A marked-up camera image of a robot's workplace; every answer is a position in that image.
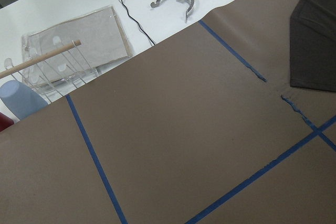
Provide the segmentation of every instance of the table surface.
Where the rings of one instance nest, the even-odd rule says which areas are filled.
[[[188,3],[181,0],[165,0],[160,7],[151,8],[155,0],[124,0],[130,14],[137,19],[151,38],[159,43],[185,27],[203,18],[210,10],[234,0],[195,0],[194,8],[185,21]],[[0,9],[0,71],[3,62],[12,58],[13,64],[22,63],[21,36],[40,31],[65,20],[81,16],[95,9],[112,5],[131,44],[134,55],[151,47],[149,40],[139,31],[121,5],[120,0],[19,0]],[[0,80],[0,85],[11,77]],[[0,112],[14,121],[18,119],[0,101]]]

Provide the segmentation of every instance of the black cloth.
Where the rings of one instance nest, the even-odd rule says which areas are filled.
[[[336,92],[336,0],[300,0],[293,11],[290,85]]]

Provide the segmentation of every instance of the black wire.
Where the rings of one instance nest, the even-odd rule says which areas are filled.
[[[153,45],[155,45],[155,42],[151,39],[151,37],[149,37],[149,35],[144,31],[144,29],[142,29],[140,23],[139,23],[135,18],[133,18],[133,17],[130,15],[130,12],[128,11],[127,6],[125,6],[123,0],[120,0],[120,1],[121,1],[122,6],[126,9],[127,15],[130,17],[130,19],[137,23],[139,29],[146,35],[146,37],[150,40],[150,42],[151,42]]]

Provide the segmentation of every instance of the wooden stick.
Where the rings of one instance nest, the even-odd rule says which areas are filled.
[[[80,40],[75,40],[74,43],[75,43],[76,46],[82,45],[82,43],[80,42]],[[74,46],[73,43],[69,43],[69,44],[67,44],[67,45],[65,45],[65,46],[63,46],[63,47],[57,48],[57,49],[55,49],[55,50],[53,50],[53,51],[50,51],[50,52],[48,52],[48,53],[46,53],[46,54],[44,54],[44,55],[41,55],[41,56],[36,57],[36,58],[34,58],[34,59],[31,59],[31,60],[27,60],[26,62],[23,62],[23,63],[21,63],[21,64],[19,64],[19,65],[17,65],[17,66],[14,66],[14,67],[12,67],[12,68],[9,68],[9,69],[7,69],[7,70],[1,72],[1,73],[0,73],[0,79],[1,79],[1,78],[4,78],[4,77],[6,77],[6,76],[9,76],[10,74],[16,73],[16,72],[18,72],[18,71],[20,71],[20,70],[23,70],[23,69],[25,69],[25,68],[28,68],[28,67],[30,67],[30,66],[32,66],[32,65],[34,65],[34,64],[37,64],[37,63],[39,63],[39,62],[41,62],[41,61],[44,61],[44,60],[46,60],[46,59],[49,59],[49,58],[51,58],[52,56],[61,54],[62,52],[65,52],[65,51],[67,51],[67,50],[70,50],[71,48],[74,48],[74,47],[75,47],[75,46]]]

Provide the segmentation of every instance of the light blue plastic cup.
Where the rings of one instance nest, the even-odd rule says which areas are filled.
[[[0,87],[0,98],[20,120],[48,105],[30,87],[16,80],[7,81]]]

